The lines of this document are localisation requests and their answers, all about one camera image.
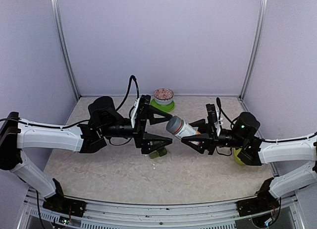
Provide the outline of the amber bottle grey cap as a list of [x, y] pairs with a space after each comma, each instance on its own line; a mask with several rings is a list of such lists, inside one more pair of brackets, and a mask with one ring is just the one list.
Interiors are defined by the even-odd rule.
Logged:
[[195, 130], [190, 124], [176, 115], [168, 121], [165, 129], [180, 140], [183, 137], [200, 134], [199, 131]]

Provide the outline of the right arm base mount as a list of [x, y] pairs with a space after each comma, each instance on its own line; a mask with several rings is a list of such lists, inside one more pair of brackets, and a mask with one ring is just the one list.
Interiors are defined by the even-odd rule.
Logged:
[[280, 206], [279, 197], [273, 197], [268, 190], [259, 191], [256, 197], [236, 202], [240, 217], [270, 211]]

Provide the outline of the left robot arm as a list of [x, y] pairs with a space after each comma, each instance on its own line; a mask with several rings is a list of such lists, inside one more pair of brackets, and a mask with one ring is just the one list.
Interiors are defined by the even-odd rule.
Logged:
[[88, 106], [89, 119], [71, 125], [51, 125], [22, 119], [11, 112], [1, 119], [0, 168], [18, 176], [58, 211], [69, 207], [60, 183], [45, 175], [22, 151], [25, 148], [62, 149], [92, 154], [112, 138], [133, 139], [142, 154], [172, 143], [172, 139], [149, 134], [146, 125], [167, 122], [172, 115], [151, 106], [149, 95], [137, 95], [131, 117], [123, 117], [112, 97], [102, 96]]

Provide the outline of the green pill organizer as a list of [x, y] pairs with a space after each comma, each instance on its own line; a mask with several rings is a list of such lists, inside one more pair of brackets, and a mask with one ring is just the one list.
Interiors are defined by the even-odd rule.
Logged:
[[153, 151], [149, 154], [150, 159], [156, 159], [159, 157], [163, 157], [168, 153], [168, 150], [165, 147], [159, 148], [156, 151]]

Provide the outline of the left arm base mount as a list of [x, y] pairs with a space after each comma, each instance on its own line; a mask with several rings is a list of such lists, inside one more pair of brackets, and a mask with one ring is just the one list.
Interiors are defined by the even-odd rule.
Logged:
[[83, 217], [86, 202], [54, 195], [44, 200], [43, 208], [70, 216]]

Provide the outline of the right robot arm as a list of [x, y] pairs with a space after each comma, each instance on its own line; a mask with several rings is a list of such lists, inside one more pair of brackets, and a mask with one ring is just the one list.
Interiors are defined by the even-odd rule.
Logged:
[[250, 113], [242, 112], [230, 121], [230, 129], [220, 124], [220, 118], [226, 117], [221, 101], [206, 105], [208, 119], [195, 122], [200, 134], [186, 136], [182, 143], [199, 153], [208, 151], [211, 155], [217, 148], [230, 148], [238, 151], [238, 158], [247, 166], [262, 166], [274, 162], [306, 160], [299, 168], [278, 177], [267, 179], [253, 200], [258, 211], [264, 211], [277, 199], [288, 192], [314, 184], [317, 181], [317, 135], [289, 139], [266, 140], [256, 136], [260, 122]]

